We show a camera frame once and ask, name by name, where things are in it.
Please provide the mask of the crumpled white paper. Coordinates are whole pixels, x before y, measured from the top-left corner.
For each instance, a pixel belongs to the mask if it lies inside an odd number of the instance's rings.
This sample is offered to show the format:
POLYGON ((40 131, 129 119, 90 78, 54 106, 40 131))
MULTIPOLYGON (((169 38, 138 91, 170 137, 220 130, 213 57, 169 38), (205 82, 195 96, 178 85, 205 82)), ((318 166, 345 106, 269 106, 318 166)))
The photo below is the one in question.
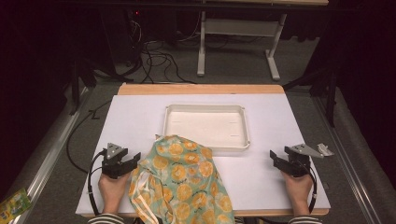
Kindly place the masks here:
POLYGON ((330 151, 329 148, 322 143, 318 144, 318 151, 325 157, 329 157, 333 155, 333 152, 330 151))

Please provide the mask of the person's right hand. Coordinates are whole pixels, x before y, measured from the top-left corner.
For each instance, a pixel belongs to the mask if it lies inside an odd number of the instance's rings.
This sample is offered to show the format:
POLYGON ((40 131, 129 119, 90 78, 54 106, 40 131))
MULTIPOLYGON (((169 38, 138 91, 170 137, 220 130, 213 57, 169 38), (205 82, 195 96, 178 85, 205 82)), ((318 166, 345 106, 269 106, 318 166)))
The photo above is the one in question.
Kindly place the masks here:
POLYGON ((290 203, 295 216, 308 216, 308 194, 313 186, 313 181, 309 175, 293 177, 284 172, 281 173, 286 184, 290 203))

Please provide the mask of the white plastic tray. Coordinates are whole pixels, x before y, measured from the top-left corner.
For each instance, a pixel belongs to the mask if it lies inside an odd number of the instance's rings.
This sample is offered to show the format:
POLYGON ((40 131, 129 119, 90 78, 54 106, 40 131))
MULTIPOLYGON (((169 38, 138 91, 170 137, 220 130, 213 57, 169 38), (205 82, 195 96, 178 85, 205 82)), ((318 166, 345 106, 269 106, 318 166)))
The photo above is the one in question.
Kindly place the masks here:
POLYGON ((241 105, 169 105, 163 135, 172 134, 213 151, 240 152, 250 145, 245 108, 241 105))

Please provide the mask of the black stand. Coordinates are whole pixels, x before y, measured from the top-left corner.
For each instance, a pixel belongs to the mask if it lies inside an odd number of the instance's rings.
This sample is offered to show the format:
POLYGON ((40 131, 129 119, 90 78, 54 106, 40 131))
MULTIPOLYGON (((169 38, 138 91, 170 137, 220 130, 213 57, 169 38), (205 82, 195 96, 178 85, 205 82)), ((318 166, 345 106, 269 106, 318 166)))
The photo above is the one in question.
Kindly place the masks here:
POLYGON ((329 124, 334 126, 334 106, 335 106, 335 91, 337 82, 337 67, 324 67, 319 68, 317 71, 294 79, 290 83, 283 85, 284 91, 291 90, 292 88, 312 82, 309 90, 311 96, 319 97, 325 94, 327 96, 325 107, 325 118, 329 124))
POLYGON ((76 114, 80 104, 80 81, 82 81, 87 88, 94 88, 96 86, 92 65, 83 58, 77 58, 71 64, 71 91, 73 101, 73 107, 70 112, 71 115, 76 114))

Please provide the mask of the green packet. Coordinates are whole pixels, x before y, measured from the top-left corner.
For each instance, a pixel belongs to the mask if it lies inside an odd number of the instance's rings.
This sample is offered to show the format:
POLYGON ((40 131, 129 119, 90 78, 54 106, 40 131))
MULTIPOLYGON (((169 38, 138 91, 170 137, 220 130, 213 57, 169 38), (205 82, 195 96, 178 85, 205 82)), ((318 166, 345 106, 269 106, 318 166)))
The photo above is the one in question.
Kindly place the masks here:
POLYGON ((0 224, 8 224, 32 206, 26 189, 19 189, 0 203, 0 224))

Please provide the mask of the white desk frame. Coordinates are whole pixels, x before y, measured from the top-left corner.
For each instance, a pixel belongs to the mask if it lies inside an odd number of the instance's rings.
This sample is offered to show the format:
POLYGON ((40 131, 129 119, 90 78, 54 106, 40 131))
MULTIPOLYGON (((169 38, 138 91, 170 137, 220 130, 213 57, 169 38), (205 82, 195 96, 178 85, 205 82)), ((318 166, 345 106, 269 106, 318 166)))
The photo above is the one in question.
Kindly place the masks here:
MULTIPOLYGON (((202 0, 206 3, 246 3, 258 7, 325 7, 329 0, 202 0)), ((200 48, 198 51, 197 76, 205 75, 205 36, 206 35, 245 35, 272 37, 272 46, 264 51, 272 80, 279 81, 280 75, 274 58, 279 38, 287 18, 281 13, 275 21, 253 21, 245 19, 208 19, 206 12, 200 12, 200 48)))

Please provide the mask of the metal floor rail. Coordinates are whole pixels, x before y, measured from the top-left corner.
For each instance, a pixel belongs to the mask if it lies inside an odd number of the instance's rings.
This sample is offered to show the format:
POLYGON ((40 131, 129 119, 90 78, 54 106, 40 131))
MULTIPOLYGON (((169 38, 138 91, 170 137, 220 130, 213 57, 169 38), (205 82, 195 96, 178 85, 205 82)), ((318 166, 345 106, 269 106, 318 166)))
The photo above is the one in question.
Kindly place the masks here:
POLYGON ((75 114, 70 113, 72 108, 73 101, 68 100, 11 186, 11 191, 25 188, 32 205, 9 224, 69 224, 84 219, 75 213, 84 174, 65 154, 66 140, 82 117, 81 107, 75 114))
POLYGON ((335 128, 330 124, 326 115, 324 104, 318 97, 312 98, 313 104, 319 112, 319 116, 324 123, 326 129, 328 130, 333 143, 335 144, 336 157, 340 162, 341 168, 346 175, 347 182, 351 187, 355 199, 357 200, 359 207, 363 213, 363 216, 368 224, 382 224, 378 213, 375 211, 372 200, 370 199, 366 187, 364 187, 361 179, 359 178, 347 152, 341 142, 341 139, 335 130, 335 128))

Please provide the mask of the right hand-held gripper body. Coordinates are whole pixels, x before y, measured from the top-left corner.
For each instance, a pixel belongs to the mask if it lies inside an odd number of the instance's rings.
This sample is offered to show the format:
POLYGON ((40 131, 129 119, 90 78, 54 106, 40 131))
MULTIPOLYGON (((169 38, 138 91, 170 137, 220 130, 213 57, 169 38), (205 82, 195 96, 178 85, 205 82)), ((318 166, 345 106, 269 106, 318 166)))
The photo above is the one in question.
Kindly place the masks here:
POLYGON ((306 144, 300 144, 291 147, 284 147, 288 154, 286 173, 293 177, 301 177, 310 174, 310 158, 323 159, 324 155, 306 144))

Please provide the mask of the white table mat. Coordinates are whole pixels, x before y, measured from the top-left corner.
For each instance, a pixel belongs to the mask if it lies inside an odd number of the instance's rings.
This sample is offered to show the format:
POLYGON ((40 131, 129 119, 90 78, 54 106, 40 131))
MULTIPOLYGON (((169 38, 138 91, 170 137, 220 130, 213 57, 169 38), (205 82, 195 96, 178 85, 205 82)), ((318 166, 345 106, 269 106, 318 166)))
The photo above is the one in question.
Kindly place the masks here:
POLYGON ((236 215, 280 216, 290 212, 283 176, 270 150, 284 157, 284 147, 304 139, 283 93, 116 95, 113 97, 97 147, 126 147, 147 156, 156 135, 163 134, 169 105, 241 105, 250 139, 240 152, 213 151, 214 162, 230 195, 236 215))

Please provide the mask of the orange slice print fabric bag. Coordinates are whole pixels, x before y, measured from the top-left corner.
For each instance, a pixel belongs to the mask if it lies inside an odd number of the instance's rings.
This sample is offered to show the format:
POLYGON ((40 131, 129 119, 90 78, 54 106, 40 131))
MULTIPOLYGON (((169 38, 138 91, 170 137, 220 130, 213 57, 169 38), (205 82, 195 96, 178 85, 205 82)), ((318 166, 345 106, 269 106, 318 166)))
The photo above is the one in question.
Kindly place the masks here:
POLYGON ((129 199, 145 224, 234 224, 212 150, 178 135, 157 138, 132 173, 129 199))

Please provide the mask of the person's left hand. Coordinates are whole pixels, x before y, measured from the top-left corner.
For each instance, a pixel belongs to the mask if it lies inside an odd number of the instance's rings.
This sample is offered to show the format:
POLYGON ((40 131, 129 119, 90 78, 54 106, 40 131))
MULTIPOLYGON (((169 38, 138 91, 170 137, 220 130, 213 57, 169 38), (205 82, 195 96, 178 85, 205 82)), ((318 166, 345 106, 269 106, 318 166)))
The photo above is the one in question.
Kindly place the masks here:
POLYGON ((104 201, 104 214, 116 215, 119 212, 121 199, 126 191, 127 181, 130 175, 122 175, 113 179, 107 175, 101 174, 98 187, 104 201))

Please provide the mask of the dark computer tower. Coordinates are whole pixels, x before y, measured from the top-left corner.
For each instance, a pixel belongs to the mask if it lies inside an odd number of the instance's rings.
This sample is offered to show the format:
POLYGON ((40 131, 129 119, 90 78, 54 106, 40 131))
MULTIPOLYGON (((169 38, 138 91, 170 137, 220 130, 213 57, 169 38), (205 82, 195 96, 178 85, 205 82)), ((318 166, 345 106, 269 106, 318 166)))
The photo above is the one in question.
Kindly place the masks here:
POLYGON ((142 50, 140 24, 129 10, 119 7, 104 9, 102 18, 114 63, 132 66, 142 50))

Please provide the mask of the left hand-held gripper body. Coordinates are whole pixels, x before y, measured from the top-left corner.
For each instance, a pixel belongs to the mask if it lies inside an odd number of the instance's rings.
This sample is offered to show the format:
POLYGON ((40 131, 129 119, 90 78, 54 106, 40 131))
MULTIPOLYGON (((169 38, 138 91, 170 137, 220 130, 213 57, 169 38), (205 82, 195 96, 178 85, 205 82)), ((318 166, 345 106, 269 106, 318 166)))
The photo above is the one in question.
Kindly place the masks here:
POLYGON ((127 148, 108 143, 102 161, 102 173, 113 179, 125 175, 127 173, 127 164, 122 161, 122 158, 127 154, 127 148))

